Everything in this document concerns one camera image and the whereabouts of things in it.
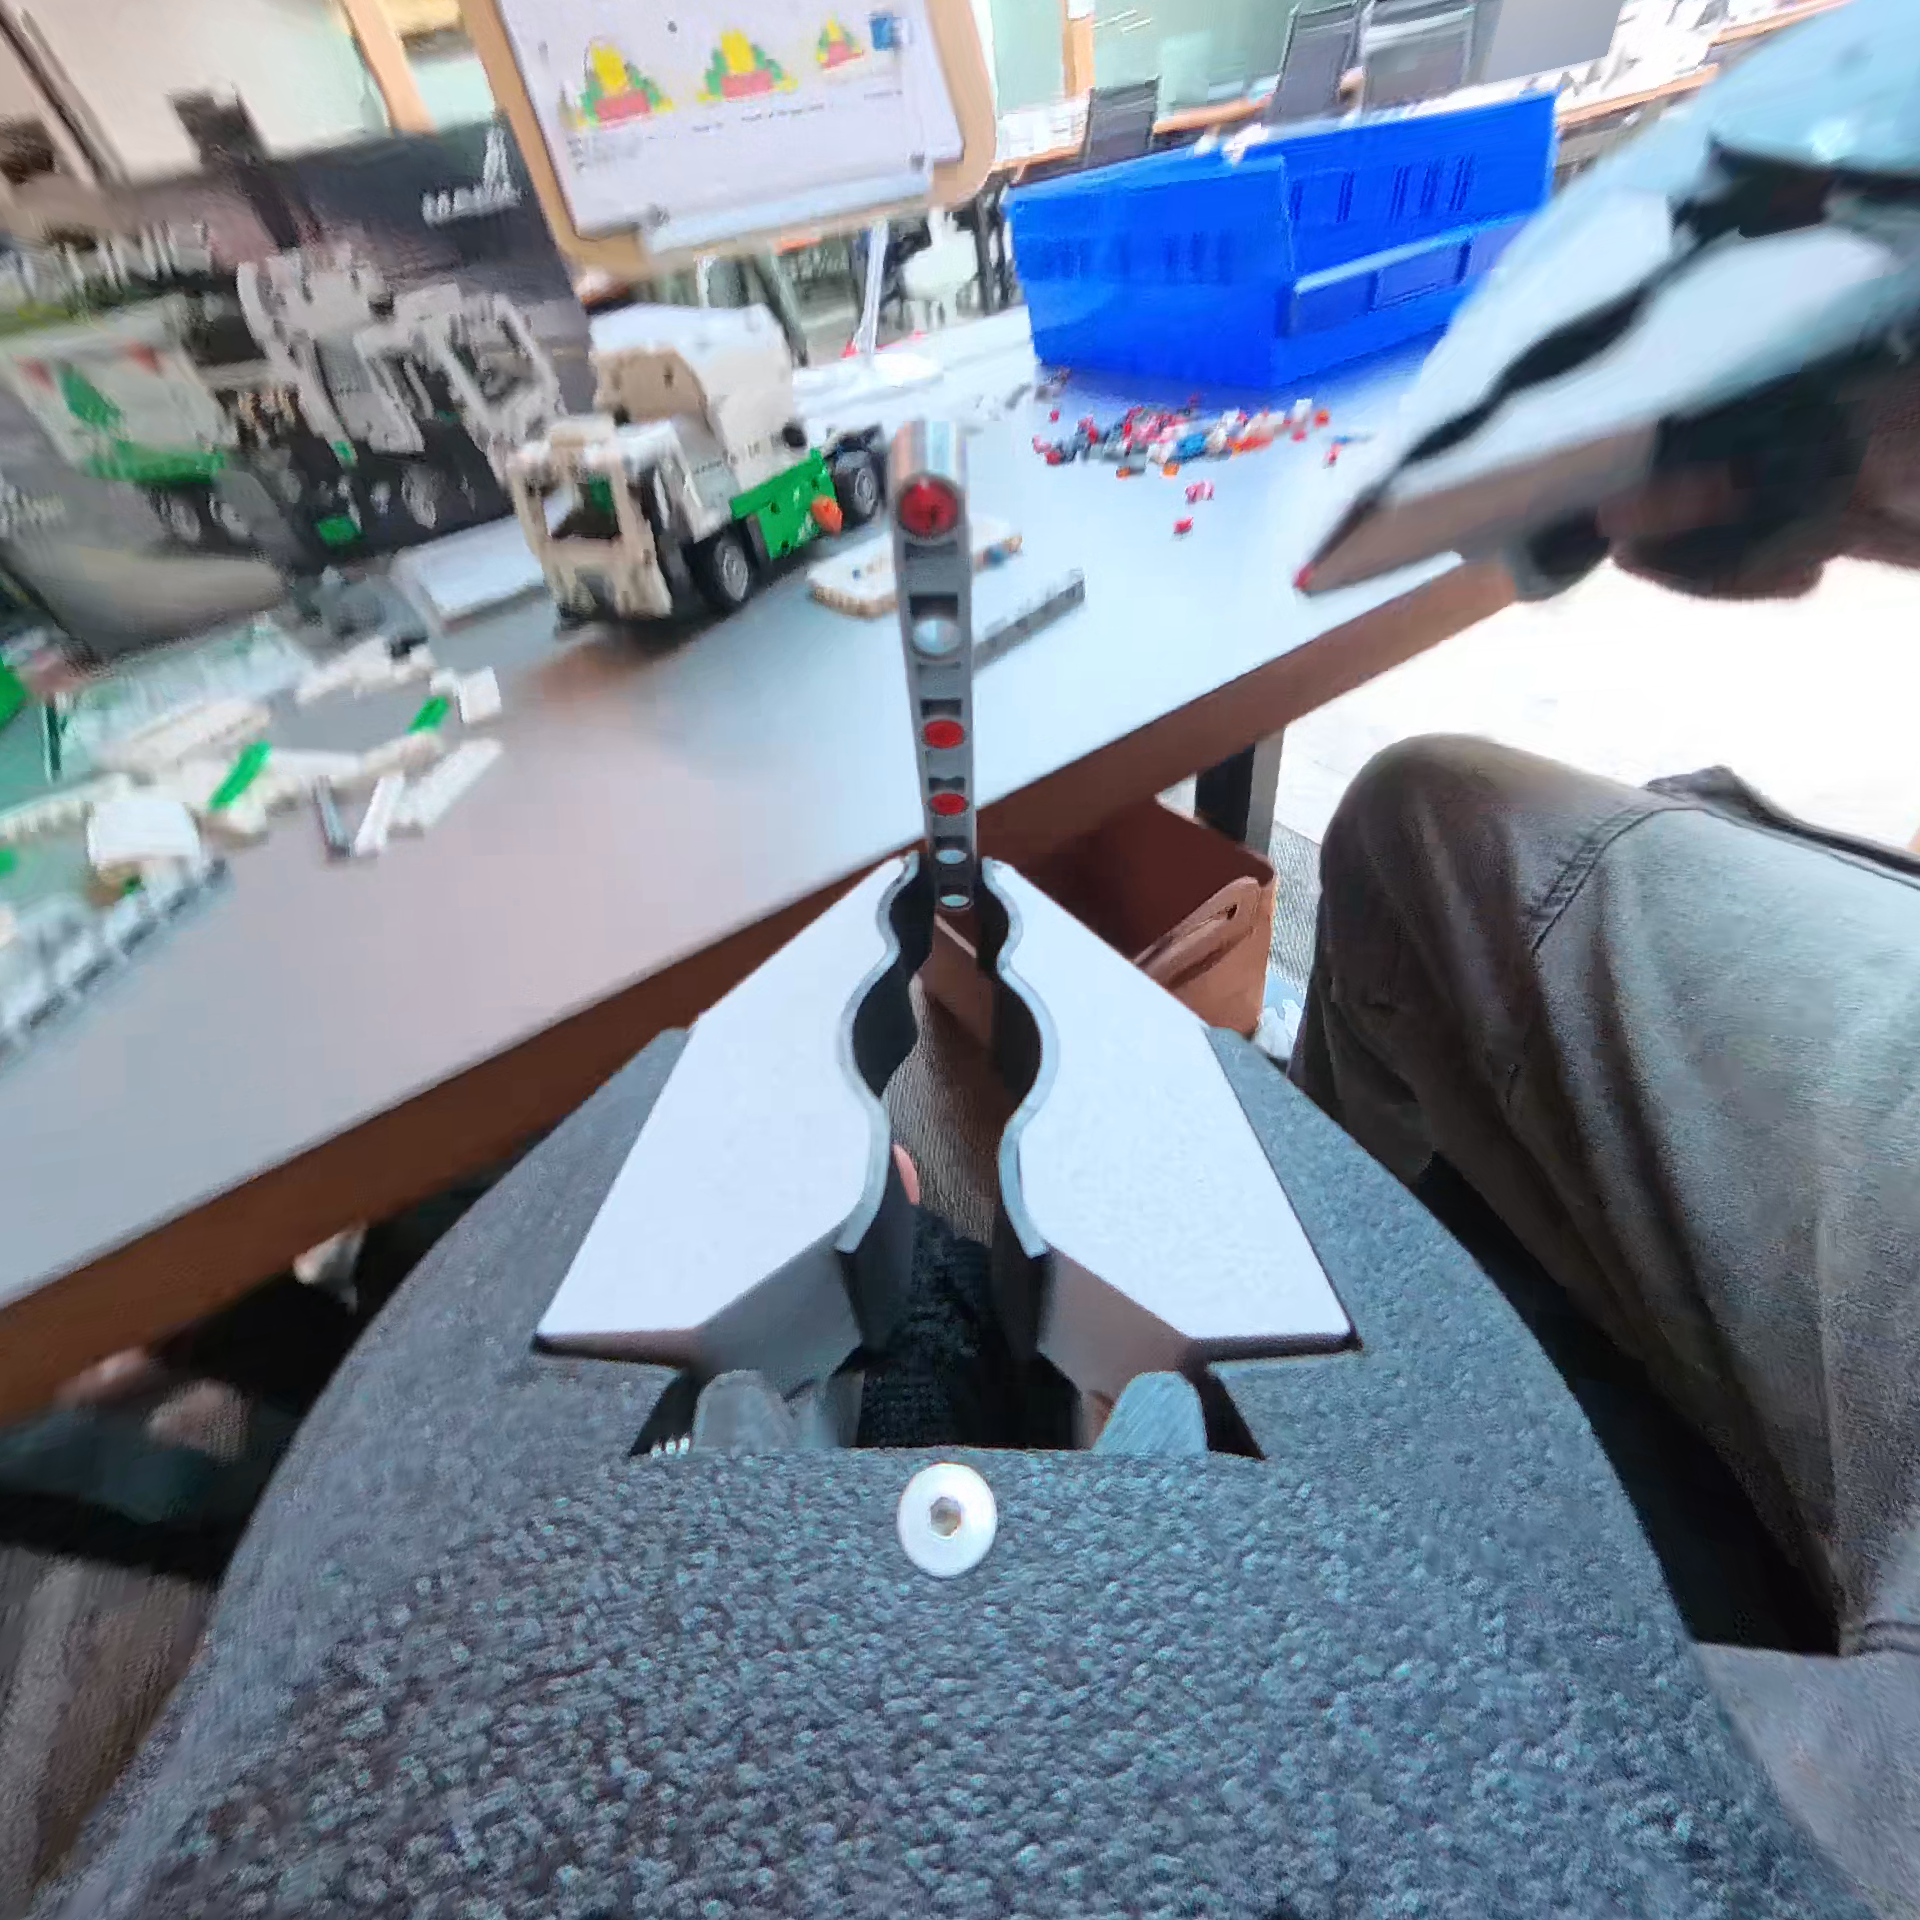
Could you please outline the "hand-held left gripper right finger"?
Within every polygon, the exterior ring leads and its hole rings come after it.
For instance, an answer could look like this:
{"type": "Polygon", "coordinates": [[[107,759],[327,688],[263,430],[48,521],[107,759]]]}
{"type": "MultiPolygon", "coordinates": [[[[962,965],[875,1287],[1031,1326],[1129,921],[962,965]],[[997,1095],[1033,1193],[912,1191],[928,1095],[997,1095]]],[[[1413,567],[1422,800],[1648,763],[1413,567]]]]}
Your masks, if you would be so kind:
{"type": "Polygon", "coordinates": [[[999,1138],[992,1294],[1074,1387],[1353,1344],[1225,1072],[1227,1038],[1008,862],[981,866],[999,1138]]]}

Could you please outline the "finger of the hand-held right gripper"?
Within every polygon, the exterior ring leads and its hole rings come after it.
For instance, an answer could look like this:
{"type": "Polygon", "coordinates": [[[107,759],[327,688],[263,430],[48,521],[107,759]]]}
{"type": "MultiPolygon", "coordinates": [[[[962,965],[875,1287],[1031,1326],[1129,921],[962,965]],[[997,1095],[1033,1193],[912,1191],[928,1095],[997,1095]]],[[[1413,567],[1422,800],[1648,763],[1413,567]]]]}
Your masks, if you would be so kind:
{"type": "Polygon", "coordinates": [[[1419,373],[1406,441],[1600,441],[1915,336],[1915,5],[1845,5],[1595,162],[1419,373]]]}
{"type": "Polygon", "coordinates": [[[1447,553],[1543,560],[1559,592],[1600,555],[1598,510],[1648,478],[1678,425],[1785,379],[1913,361],[1911,249],[1710,247],[1529,345],[1381,469],[1303,565],[1335,592],[1447,553]]]}

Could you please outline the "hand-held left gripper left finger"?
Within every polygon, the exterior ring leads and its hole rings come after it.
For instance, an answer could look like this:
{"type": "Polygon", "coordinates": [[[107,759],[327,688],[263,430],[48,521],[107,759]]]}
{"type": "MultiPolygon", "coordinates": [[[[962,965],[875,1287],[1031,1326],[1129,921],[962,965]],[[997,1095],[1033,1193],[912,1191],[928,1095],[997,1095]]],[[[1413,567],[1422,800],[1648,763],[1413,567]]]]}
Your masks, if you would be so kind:
{"type": "Polygon", "coordinates": [[[697,1017],[544,1349],[805,1387],[889,1346],[917,1218],[885,1093],[921,960],[921,862],[896,857],[697,1017]]]}

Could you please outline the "grey lego beam red pins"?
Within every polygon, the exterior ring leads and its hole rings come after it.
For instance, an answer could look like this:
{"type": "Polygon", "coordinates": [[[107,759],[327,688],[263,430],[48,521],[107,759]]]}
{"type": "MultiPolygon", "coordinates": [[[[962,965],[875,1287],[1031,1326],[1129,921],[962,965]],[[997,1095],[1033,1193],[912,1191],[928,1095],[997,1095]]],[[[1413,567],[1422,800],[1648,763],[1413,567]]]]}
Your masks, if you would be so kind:
{"type": "Polygon", "coordinates": [[[896,613],[937,912],[974,907],[976,722],[969,473],[955,423],[898,425],[889,448],[896,613]]]}

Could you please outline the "pile of small coloured lego pieces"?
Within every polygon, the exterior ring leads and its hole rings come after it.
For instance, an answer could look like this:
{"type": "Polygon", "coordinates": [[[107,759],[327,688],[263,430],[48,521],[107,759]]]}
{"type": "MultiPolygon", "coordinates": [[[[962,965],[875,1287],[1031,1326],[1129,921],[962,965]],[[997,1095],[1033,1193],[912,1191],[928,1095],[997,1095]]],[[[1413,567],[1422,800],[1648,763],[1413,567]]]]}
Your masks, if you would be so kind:
{"type": "Polygon", "coordinates": [[[1282,533],[1330,514],[1399,402],[1392,377],[1310,375],[1275,391],[1033,368],[1001,395],[1031,466],[1177,537],[1239,517],[1282,533]]]}

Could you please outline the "plain grey lego beam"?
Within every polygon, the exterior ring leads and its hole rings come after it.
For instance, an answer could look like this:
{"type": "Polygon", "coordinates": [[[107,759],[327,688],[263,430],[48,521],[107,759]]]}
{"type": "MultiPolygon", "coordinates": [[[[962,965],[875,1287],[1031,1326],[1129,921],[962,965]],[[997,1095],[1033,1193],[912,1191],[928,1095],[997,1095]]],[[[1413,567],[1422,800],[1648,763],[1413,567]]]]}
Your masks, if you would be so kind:
{"type": "Polygon", "coordinates": [[[1086,592],[1086,574],[1074,567],[1045,590],[1031,592],[1013,608],[997,613],[974,638],[974,663],[985,667],[1008,656],[1024,640],[1079,610],[1086,603],[1086,592]]]}

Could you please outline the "white lego panel tan edge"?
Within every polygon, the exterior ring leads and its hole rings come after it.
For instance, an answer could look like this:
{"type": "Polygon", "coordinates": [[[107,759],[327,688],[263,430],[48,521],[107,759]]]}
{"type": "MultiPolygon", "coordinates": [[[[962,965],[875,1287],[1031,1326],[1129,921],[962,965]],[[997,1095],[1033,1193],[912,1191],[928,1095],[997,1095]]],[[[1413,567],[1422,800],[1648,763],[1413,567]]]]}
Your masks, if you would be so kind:
{"type": "MultiPolygon", "coordinates": [[[[1006,519],[981,519],[971,526],[971,569],[992,569],[1015,558],[1024,535],[1006,519]]],[[[896,544],[891,533],[853,542],[846,551],[807,567],[809,597],[850,617],[882,617],[896,613],[896,544]]]]}

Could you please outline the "light grey lego plate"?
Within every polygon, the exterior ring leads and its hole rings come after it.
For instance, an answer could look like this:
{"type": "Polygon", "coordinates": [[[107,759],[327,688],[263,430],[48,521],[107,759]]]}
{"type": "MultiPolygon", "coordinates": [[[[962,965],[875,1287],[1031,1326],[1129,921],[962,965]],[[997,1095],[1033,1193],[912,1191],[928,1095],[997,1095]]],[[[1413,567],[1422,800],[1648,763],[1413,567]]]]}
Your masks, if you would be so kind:
{"type": "Polygon", "coordinates": [[[544,592],[544,571],[517,519],[496,519],[407,549],[391,578],[439,629],[544,592]]]}

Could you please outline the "pile of white lego pieces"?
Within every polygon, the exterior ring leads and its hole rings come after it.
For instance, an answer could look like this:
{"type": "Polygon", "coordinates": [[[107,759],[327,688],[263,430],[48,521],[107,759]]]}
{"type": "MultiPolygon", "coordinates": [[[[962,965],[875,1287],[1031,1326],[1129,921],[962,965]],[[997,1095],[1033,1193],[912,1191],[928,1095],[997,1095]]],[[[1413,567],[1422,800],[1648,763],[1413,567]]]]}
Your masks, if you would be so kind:
{"type": "Polygon", "coordinates": [[[373,859],[494,770],[491,665],[439,661],[398,619],[320,638],[251,615],[43,697],[5,661],[5,1067],[206,910],[279,825],[311,825],[325,862],[373,859]]]}

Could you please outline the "white lego truck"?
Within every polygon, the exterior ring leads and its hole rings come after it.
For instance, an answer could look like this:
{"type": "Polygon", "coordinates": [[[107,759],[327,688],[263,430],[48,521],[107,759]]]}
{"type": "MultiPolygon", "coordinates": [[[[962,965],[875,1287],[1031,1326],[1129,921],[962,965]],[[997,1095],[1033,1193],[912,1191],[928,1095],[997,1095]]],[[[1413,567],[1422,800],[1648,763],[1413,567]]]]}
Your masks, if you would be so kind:
{"type": "Polygon", "coordinates": [[[565,624],[729,617],[805,546],[887,501],[875,423],[816,439],[770,311],[638,306],[590,352],[592,409],[503,464],[523,542],[565,624]]]}

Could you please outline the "dark lego set box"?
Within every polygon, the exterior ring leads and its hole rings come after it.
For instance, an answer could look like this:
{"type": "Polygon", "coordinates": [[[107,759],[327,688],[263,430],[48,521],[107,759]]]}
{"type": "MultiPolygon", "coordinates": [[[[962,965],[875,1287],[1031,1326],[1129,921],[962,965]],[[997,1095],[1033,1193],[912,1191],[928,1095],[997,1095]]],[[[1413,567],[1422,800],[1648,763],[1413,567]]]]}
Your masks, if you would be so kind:
{"type": "Polygon", "coordinates": [[[592,395],[501,123],[110,187],[5,153],[5,651],[103,663],[512,523],[592,395]]]}

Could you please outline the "person's right hand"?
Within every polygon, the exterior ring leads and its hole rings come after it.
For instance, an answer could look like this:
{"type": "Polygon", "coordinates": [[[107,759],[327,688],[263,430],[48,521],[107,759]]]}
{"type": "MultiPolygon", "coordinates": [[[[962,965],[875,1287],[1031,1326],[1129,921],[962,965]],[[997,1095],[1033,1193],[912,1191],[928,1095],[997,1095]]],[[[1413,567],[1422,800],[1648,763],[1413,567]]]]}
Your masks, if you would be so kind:
{"type": "Polygon", "coordinates": [[[1835,560],[1915,571],[1918,373],[1785,379],[1682,423],[1595,526],[1621,569],[1703,599],[1794,599],[1835,560]]]}

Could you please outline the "brown bag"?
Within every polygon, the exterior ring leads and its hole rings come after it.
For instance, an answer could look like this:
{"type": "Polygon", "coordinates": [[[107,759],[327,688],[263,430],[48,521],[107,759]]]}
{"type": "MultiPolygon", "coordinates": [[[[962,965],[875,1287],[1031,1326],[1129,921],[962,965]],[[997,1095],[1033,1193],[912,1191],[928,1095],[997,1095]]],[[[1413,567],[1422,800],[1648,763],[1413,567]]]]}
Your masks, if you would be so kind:
{"type": "Polygon", "coordinates": [[[1278,901],[1266,855],[1145,800],[1026,875],[1200,1019],[1255,1035],[1278,901]]]}

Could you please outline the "black office chair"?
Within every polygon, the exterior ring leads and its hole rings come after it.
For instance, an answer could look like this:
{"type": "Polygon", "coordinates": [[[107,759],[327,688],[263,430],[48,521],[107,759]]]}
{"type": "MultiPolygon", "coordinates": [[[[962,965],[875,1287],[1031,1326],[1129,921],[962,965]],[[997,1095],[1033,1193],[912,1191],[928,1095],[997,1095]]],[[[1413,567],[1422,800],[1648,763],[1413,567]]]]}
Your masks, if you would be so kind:
{"type": "Polygon", "coordinates": [[[1477,2],[1369,2],[1360,18],[1360,105],[1413,107],[1467,87],[1477,2]]]}
{"type": "Polygon", "coordinates": [[[1159,107],[1159,80],[1093,87],[1077,165],[1090,171],[1147,155],[1154,144],[1159,107]]]}
{"type": "Polygon", "coordinates": [[[1264,110],[1264,123],[1285,128],[1330,119],[1358,64],[1367,2],[1301,2],[1289,23],[1280,75],[1264,110]]]}

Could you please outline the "blue plastic bin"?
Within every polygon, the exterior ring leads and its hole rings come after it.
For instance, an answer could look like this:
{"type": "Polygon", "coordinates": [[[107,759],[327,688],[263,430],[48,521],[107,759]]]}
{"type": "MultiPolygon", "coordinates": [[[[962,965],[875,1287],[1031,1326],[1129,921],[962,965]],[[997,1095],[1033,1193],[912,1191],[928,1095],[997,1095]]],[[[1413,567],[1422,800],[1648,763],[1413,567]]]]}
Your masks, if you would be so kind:
{"type": "Polygon", "coordinates": [[[1547,201],[1554,103],[1152,153],[1006,203],[1040,361],[1278,391],[1445,329],[1547,201]]]}

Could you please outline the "black table leg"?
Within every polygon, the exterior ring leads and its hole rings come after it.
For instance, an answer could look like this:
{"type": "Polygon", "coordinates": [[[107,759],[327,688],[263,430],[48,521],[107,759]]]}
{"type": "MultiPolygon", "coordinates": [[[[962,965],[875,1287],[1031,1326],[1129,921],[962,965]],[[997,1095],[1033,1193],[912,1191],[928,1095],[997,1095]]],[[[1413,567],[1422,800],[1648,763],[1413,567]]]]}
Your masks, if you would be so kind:
{"type": "Polygon", "coordinates": [[[1275,731],[1198,773],[1191,816],[1266,857],[1278,821],[1282,754],[1285,731],[1275,731]]]}

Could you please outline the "person's leg in grey pants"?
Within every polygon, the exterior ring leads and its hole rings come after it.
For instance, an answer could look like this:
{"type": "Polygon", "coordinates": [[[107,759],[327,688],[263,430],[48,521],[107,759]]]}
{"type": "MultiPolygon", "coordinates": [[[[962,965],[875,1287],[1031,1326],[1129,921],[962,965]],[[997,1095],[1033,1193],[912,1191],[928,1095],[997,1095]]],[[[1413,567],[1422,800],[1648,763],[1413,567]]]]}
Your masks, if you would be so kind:
{"type": "Polygon", "coordinates": [[[1415,736],[1319,855],[1289,1077],[1445,1161],[1739,1477],[1847,1653],[1915,1653],[1915,859],[1714,768],[1415,736]]]}

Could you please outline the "wooden framed instruction board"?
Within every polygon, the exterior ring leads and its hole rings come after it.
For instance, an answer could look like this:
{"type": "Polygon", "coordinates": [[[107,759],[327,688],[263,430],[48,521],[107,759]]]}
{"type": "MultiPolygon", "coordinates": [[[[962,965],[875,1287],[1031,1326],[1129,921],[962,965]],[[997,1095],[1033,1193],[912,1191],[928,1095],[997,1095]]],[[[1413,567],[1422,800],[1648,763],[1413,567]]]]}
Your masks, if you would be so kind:
{"type": "Polygon", "coordinates": [[[962,2],[466,2],[464,30],[585,304],[631,304],[725,258],[862,233],[853,354],[807,402],[923,391],[928,350],[878,345],[894,224],[971,201],[997,158],[992,64],[962,2]]]}

